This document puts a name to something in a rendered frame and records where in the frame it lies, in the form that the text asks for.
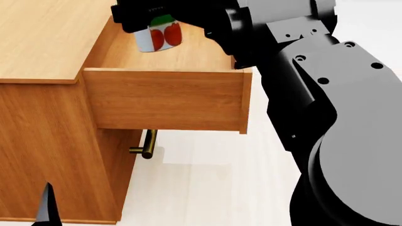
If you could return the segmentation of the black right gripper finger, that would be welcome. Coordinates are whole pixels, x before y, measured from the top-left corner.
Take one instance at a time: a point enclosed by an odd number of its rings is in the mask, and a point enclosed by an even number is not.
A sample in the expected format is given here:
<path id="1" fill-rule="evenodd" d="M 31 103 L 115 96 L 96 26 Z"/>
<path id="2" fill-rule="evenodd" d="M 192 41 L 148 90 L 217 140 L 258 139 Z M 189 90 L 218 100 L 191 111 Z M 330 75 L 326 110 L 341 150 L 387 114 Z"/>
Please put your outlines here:
<path id="1" fill-rule="evenodd" d="M 122 30 L 125 33 L 135 33 L 138 31 L 147 30 L 149 23 L 148 22 L 123 22 L 121 23 Z"/>
<path id="2" fill-rule="evenodd" d="M 213 40 L 205 37 L 202 28 L 180 22 L 183 45 L 192 53 L 210 53 L 225 56 L 222 48 Z"/>

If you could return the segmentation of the wooden cabinet drawer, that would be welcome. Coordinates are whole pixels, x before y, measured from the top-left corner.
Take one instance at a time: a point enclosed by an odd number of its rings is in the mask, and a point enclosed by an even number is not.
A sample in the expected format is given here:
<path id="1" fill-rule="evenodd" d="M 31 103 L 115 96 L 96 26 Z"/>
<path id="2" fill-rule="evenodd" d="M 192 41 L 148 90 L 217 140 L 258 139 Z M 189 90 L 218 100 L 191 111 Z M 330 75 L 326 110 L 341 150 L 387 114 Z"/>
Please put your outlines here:
<path id="1" fill-rule="evenodd" d="M 134 35 L 108 20 L 82 76 L 95 123 L 103 129 L 247 133 L 251 69 L 233 59 L 192 53 L 183 44 L 142 53 Z"/>

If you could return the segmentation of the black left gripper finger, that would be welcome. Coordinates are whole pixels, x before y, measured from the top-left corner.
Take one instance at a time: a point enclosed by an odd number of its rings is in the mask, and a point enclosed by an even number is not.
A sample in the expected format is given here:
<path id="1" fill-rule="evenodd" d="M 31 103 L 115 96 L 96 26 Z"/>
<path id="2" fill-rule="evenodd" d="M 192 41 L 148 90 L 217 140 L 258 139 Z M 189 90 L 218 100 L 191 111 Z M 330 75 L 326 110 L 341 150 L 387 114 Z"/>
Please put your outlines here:
<path id="1" fill-rule="evenodd" d="M 31 226 L 62 226 L 52 184 L 46 183 L 36 220 Z"/>

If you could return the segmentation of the tomato soup can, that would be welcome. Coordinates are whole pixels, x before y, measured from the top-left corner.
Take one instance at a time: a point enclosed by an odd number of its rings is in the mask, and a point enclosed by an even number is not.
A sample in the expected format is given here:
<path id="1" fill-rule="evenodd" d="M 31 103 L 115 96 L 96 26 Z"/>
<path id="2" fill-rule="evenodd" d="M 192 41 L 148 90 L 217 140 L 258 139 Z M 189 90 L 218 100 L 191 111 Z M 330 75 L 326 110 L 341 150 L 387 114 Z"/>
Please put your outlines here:
<path id="1" fill-rule="evenodd" d="M 180 24 L 170 14 L 153 18 L 148 26 L 134 33 L 138 50 L 143 53 L 158 52 L 182 43 Z"/>

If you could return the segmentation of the wooden cabinet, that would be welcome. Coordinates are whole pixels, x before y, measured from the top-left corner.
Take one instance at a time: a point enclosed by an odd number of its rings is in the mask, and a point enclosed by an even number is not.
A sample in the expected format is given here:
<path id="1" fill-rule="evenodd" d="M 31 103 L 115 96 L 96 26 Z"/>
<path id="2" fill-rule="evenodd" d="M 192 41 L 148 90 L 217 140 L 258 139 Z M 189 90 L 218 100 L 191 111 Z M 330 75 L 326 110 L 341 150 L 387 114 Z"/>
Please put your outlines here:
<path id="1" fill-rule="evenodd" d="M 121 219 L 140 131 L 101 129 L 84 68 L 115 0 L 0 0 L 0 221 L 32 221 L 52 184 L 66 223 Z"/>

